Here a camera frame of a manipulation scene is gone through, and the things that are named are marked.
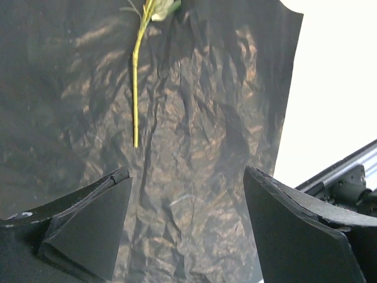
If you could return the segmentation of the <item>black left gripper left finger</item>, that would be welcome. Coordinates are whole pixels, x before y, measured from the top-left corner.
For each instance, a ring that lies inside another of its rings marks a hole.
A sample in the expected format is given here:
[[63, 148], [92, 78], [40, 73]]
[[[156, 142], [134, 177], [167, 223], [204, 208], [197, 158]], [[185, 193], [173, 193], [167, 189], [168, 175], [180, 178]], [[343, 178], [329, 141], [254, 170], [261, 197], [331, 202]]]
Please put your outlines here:
[[132, 182], [121, 167], [1, 220], [1, 282], [111, 282]]

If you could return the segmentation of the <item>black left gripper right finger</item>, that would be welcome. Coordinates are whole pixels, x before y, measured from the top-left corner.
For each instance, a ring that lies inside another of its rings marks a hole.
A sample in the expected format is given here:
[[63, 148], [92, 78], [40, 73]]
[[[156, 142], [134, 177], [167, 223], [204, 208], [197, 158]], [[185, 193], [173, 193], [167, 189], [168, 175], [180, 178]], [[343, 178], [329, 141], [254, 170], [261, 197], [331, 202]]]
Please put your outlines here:
[[247, 166], [243, 177], [265, 282], [375, 282], [376, 218], [328, 204]]

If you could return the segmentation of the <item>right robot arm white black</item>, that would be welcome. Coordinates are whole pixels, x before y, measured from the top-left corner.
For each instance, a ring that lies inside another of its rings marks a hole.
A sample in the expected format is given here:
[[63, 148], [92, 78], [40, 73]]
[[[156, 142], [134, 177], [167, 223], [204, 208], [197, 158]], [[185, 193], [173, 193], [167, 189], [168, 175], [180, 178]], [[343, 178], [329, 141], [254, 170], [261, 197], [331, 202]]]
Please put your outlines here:
[[365, 169], [359, 164], [325, 188], [321, 199], [363, 215], [376, 217], [376, 190], [366, 186]]

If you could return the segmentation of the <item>black wrapping paper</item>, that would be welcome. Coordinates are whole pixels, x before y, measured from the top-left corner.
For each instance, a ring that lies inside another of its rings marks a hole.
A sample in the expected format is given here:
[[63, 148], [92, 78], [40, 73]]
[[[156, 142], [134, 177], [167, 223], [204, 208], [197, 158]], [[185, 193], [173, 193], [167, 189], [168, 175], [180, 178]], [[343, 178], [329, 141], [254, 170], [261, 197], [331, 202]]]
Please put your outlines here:
[[114, 282], [258, 282], [243, 175], [274, 172], [303, 15], [183, 1], [150, 23], [134, 147], [127, 4], [1, 2], [1, 217], [125, 167]]

